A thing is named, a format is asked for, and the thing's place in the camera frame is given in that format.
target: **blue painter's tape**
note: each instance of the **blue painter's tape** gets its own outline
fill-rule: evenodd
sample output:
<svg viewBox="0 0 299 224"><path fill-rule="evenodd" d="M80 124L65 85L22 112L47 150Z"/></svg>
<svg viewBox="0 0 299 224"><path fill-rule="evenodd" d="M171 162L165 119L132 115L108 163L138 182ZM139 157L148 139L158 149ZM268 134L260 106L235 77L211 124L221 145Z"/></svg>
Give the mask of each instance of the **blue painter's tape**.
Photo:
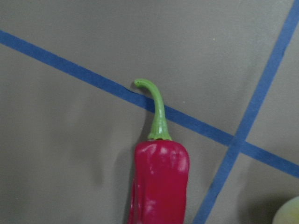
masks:
<svg viewBox="0 0 299 224"><path fill-rule="evenodd" d="M251 127L257 117L257 114L263 104L271 83L277 73L280 63L283 59L286 47L292 39L292 35L296 29L299 20L299 0L295 0L290 12L284 22L282 30L279 34L277 42L273 48L270 58L266 64L263 74L257 84L250 103L245 111L245 114L240 122L232 143L228 148L214 179L205 196L199 211L193 221L193 224L204 224L215 204L218 194L221 192L224 183L232 170L232 167L245 143L245 140L251 130Z"/></svg>
<svg viewBox="0 0 299 224"><path fill-rule="evenodd" d="M0 43L24 53L36 60L52 66L60 71L63 71L73 77L76 77L84 82L87 82L95 87L107 91L117 97L120 97L132 104L144 108L150 112L154 112L153 100L143 95L134 93L124 86L107 79L99 74L96 74L88 69L85 69L75 63L72 63L64 58L61 58L53 53L50 53L40 47L28 43L20 38L8 34L0 30ZM210 126L202 121L199 121L191 116L179 112L171 107L165 106L167 119L193 130L201 135L204 135L216 142L228 146L233 136L221 131L213 126Z"/></svg>
<svg viewBox="0 0 299 224"><path fill-rule="evenodd" d="M241 152L273 168L299 178L299 165L295 163L292 163L247 142L243 145Z"/></svg>

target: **gray surface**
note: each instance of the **gray surface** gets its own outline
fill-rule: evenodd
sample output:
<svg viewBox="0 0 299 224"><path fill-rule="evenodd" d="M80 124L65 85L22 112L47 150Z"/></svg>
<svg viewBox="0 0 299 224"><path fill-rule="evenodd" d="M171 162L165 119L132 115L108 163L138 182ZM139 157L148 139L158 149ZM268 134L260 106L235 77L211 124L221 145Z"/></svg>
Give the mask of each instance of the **gray surface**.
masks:
<svg viewBox="0 0 299 224"><path fill-rule="evenodd" d="M7 0L0 29L127 88L148 78L167 105L234 134L291 5ZM2 45L0 52L0 222L124 224L132 152L152 114ZM296 164L298 53L297 29L247 139ZM226 147L172 122L169 130L191 156L190 224ZM298 184L241 155L207 223L269 223ZM263 203L267 214L252 212Z"/></svg>

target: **green stem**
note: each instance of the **green stem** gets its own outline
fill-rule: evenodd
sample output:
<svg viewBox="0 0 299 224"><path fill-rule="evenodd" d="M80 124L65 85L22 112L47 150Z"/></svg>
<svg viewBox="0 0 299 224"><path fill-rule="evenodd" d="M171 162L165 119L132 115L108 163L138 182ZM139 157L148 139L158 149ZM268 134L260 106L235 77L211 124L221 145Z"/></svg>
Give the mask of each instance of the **green stem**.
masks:
<svg viewBox="0 0 299 224"><path fill-rule="evenodd" d="M148 139L163 139L171 140L171 137L168 133L167 122L165 118L164 103L160 94L159 89L151 81L147 79L136 79L134 84L138 87L144 87L148 89L153 96L155 103L155 116L151 126Z"/></svg>

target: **red chili pepper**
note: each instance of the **red chili pepper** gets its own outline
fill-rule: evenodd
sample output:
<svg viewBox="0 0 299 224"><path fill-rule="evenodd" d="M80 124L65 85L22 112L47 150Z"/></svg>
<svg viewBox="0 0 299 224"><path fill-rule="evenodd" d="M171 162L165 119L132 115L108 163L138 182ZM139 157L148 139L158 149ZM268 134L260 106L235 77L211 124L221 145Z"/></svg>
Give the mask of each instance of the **red chili pepper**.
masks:
<svg viewBox="0 0 299 224"><path fill-rule="evenodd" d="M147 88L155 102L148 140L135 148L135 176L128 224L182 224L186 207L189 155L168 134L164 104L149 80L135 80Z"/></svg>

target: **yellow object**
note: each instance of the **yellow object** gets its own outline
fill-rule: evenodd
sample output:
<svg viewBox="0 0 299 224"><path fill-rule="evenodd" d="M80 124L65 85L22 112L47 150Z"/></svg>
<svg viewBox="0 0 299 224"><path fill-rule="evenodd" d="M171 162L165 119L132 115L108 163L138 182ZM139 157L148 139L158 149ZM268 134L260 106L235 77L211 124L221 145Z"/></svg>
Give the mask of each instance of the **yellow object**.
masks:
<svg viewBox="0 0 299 224"><path fill-rule="evenodd" d="M272 224L299 224L299 196L281 206Z"/></svg>

